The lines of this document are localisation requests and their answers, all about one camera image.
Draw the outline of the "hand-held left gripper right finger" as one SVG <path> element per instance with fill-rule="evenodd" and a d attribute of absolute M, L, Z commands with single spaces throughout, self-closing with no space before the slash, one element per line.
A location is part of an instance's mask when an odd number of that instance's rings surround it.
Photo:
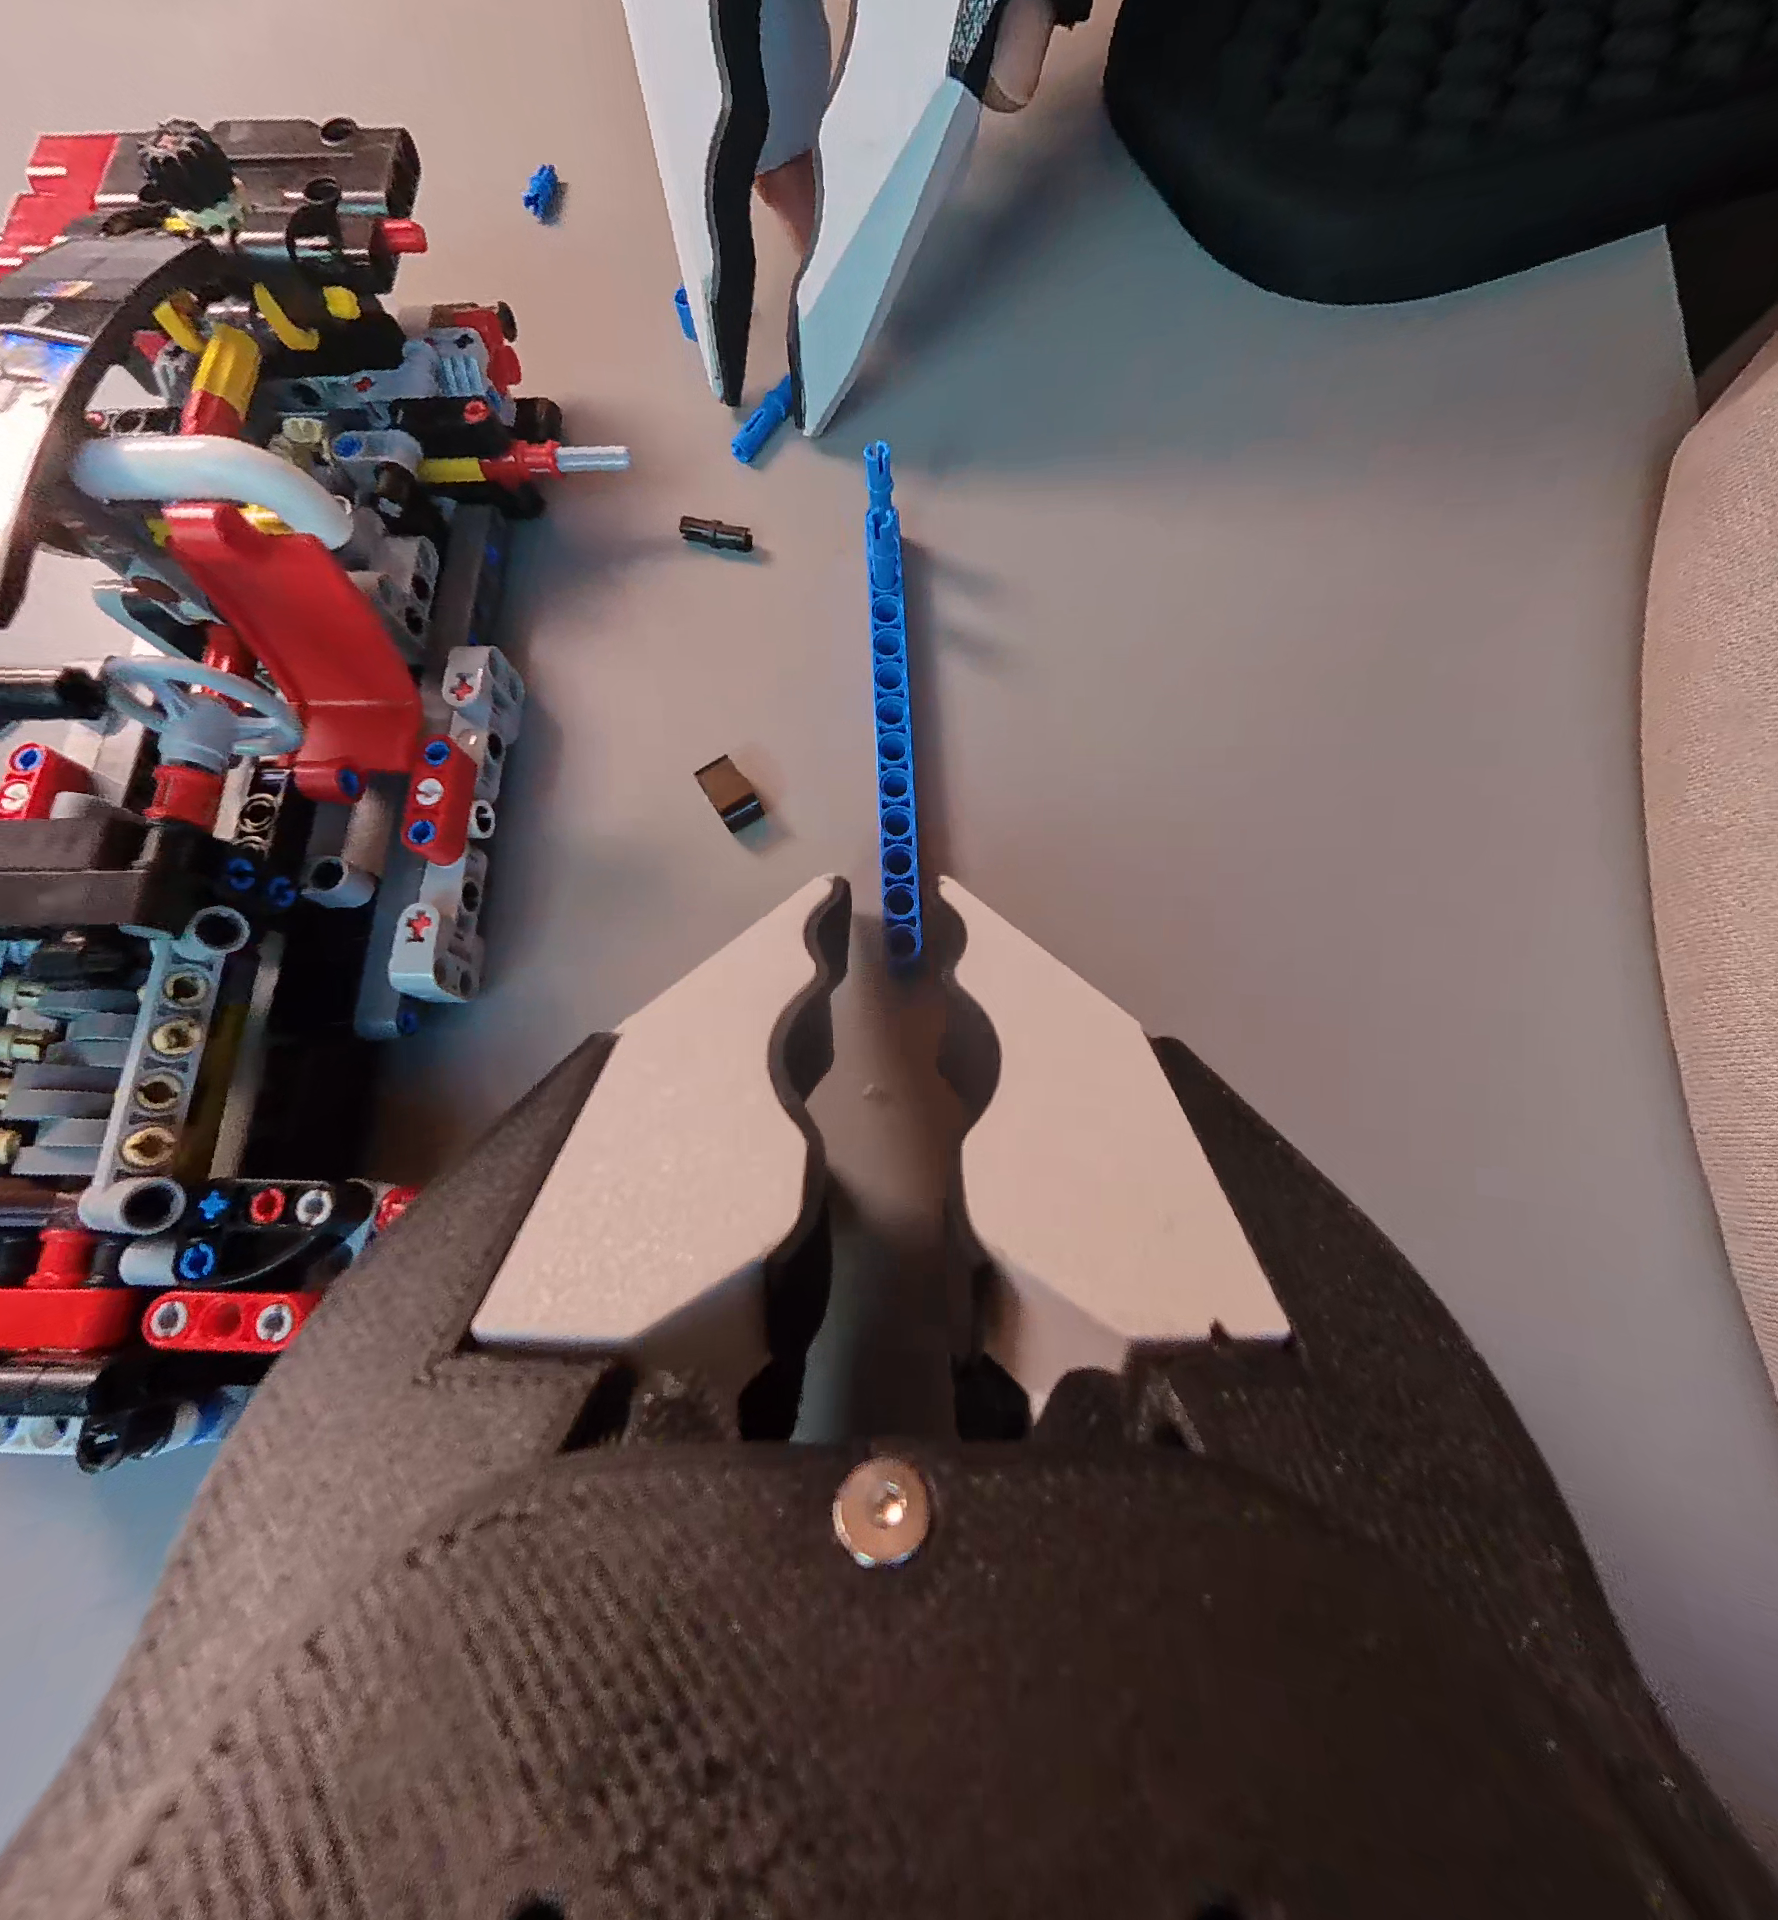
<path fill-rule="evenodd" d="M 1029 1427 L 1066 1379 L 1139 1359 L 1284 1351 L 1288 1312 L 1142 1021 L 961 878 L 933 901 L 963 1424 Z"/>

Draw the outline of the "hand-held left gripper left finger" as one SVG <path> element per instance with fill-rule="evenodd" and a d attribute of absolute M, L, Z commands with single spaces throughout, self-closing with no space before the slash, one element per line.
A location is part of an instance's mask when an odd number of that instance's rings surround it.
<path fill-rule="evenodd" d="M 792 1437 L 829 1301 L 826 1147 L 851 880 L 809 878 L 627 1016 L 469 1324 L 475 1346 L 701 1379 Z"/>

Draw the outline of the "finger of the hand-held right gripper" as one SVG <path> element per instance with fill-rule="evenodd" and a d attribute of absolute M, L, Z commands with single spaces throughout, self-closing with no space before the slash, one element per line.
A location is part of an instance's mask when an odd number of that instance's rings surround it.
<path fill-rule="evenodd" d="M 742 404 L 765 144 L 757 1 L 627 1 L 624 17 L 685 292 L 713 396 Z"/>
<path fill-rule="evenodd" d="M 813 232 L 788 303 L 809 438 L 833 421 L 981 118 L 948 76 L 959 1 L 856 1 L 813 151 Z"/>

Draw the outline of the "long blue lego beam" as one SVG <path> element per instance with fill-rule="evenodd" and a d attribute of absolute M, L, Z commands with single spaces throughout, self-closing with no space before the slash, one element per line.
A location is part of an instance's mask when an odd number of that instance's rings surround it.
<path fill-rule="evenodd" d="M 926 943 L 905 594 L 897 603 L 871 592 L 869 615 L 882 943 L 889 964 L 896 972 L 911 972 L 921 961 Z"/>

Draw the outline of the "partly built lego car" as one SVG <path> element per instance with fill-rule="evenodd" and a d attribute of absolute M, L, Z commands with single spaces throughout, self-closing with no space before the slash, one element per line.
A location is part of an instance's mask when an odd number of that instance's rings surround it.
<path fill-rule="evenodd" d="M 502 302 L 406 309 L 417 147 L 40 138 L 0 223 L 0 1456 L 222 1441 L 415 1199 L 384 1043 L 486 984 L 548 484 Z"/>

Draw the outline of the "person's right hand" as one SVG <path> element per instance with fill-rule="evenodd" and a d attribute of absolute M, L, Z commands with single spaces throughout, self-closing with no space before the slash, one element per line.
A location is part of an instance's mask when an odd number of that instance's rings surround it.
<path fill-rule="evenodd" d="M 980 88 L 986 109 L 1022 111 L 1035 98 L 1053 34 L 1085 22 L 1091 1 L 1003 1 Z"/>

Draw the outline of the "black office chair seat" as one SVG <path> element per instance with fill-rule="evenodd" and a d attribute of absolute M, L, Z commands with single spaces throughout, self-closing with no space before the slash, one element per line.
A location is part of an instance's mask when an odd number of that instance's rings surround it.
<path fill-rule="evenodd" d="M 1778 1 L 1125 1 L 1102 96 L 1265 292 L 1404 303 L 1778 189 Z"/>

